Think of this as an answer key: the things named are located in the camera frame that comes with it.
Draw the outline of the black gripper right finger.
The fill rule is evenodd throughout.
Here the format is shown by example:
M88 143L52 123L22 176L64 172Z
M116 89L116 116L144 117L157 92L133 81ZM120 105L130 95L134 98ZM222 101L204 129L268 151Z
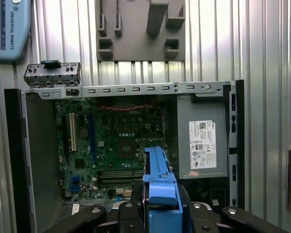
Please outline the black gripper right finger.
M224 207L220 213L201 202L192 202L183 185L179 185L183 207L184 233L285 233L278 226L250 212L234 207Z

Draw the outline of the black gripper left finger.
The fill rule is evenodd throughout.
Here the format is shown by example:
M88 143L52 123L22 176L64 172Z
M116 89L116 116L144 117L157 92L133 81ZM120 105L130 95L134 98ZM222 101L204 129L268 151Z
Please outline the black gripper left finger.
M132 187L130 201L107 211L98 205L83 206L74 215L55 224L46 233L144 233L141 208L143 186Z

